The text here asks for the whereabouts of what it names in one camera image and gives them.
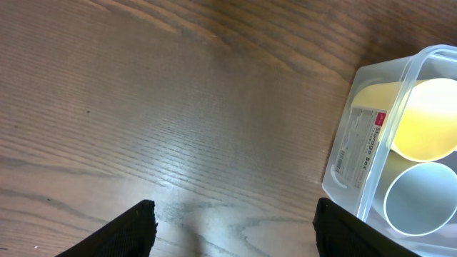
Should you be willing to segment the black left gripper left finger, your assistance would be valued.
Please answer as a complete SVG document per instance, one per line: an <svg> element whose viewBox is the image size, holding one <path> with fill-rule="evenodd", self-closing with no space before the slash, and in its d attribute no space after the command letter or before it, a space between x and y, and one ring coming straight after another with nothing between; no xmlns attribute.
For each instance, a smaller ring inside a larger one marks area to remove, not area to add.
<svg viewBox="0 0 457 257"><path fill-rule="evenodd" d="M148 257L156 240L155 203L142 200L58 257Z"/></svg>

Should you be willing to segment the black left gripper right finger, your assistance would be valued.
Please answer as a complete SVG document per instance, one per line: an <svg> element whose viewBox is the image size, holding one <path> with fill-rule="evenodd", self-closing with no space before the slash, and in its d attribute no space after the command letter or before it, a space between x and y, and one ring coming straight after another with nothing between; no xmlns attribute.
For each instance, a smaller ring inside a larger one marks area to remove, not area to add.
<svg viewBox="0 0 457 257"><path fill-rule="evenodd" d="M313 218L320 257L418 257L328 198L320 198Z"/></svg>

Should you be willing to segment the grey plastic cup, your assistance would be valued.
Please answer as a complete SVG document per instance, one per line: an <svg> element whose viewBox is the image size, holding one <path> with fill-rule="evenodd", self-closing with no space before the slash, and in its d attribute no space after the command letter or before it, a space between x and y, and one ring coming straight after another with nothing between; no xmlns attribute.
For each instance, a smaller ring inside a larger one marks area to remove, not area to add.
<svg viewBox="0 0 457 257"><path fill-rule="evenodd" d="M390 152L372 207L406 236L425 236L456 213L456 172L437 162L413 162Z"/></svg>

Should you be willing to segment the yellow plastic cup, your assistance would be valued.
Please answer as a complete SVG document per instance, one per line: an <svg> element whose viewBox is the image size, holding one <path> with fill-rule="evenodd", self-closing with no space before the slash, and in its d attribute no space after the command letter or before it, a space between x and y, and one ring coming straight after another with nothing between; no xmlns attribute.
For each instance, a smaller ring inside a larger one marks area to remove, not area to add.
<svg viewBox="0 0 457 257"><path fill-rule="evenodd" d="M415 162L437 161L456 150L456 81L418 80L408 97L391 150Z"/></svg>

